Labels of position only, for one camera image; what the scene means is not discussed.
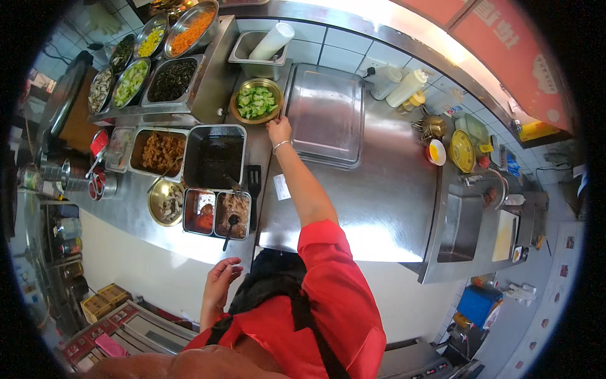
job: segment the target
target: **sink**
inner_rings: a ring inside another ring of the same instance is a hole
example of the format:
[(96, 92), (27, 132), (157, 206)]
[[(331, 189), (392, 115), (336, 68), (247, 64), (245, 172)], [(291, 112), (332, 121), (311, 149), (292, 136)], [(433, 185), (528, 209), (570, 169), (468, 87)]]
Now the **sink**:
[(471, 261), (478, 244), (484, 196), (475, 189), (450, 184), (447, 201), (438, 262)]

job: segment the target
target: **red shirt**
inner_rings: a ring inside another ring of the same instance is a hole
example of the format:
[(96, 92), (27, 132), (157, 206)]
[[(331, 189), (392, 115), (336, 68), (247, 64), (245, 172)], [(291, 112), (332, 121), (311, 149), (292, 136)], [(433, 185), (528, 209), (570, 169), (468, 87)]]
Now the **red shirt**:
[[(307, 268), (302, 288), (324, 338), (352, 378), (375, 378), (387, 341), (375, 299), (353, 261), (345, 233), (329, 220), (307, 225), (301, 229), (298, 252)], [(269, 351), (284, 375), (328, 377), (311, 329), (295, 332), (286, 296), (234, 315), (219, 344), (231, 347), (241, 334)], [(209, 336), (206, 329), (184, 350), (204, 346)]]

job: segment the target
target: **silver bracelet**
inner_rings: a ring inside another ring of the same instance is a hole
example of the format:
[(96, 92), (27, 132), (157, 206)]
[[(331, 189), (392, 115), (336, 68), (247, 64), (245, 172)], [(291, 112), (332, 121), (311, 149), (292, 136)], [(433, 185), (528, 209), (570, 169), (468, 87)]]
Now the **silver bracelet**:
[(275, 146), (273, 147), (273, 154), (274, 154), (274, 155), (276, 155), (276, 149), (277, 149), (278, 147), (280, 147), (280, 145), (283, 145), (283, 144), (286, 144), (286, 143), (290, 143), (290, 145), (292, 146), (292, 145), (293, 145), (293, 140), (292, 140), (292, 139), (287, 139), (286, 141), (282, 141), (282, 142), (280, 142), (279, 144), (275, 145)]

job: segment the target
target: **pink towel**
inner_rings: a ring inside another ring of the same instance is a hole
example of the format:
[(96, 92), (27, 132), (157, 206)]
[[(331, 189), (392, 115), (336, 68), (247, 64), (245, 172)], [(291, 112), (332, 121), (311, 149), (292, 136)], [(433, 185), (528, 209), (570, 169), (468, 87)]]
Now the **pink towel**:
[(111, 357), (126, 357), (128, 356), (128, 352), (124, 350), (119, 343), (112, 340), (110, 336), (103, 333), (99, 337), (95, 339), (95, 343), (99, 346), (107, 355)]

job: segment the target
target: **cutting board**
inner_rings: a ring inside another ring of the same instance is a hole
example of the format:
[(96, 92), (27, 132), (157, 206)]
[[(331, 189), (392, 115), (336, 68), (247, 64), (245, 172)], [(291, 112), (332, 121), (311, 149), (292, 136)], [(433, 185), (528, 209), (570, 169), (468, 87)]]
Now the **cutting board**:
[(492, 262), (504, 261), (509, 259), (511, 248), (513, 247), (512, 237), (518, 230), (519, 217), (506, 210), (499, 211), (499, 224), (497, 227), (496, 241), (494, 242), (494, 251)]

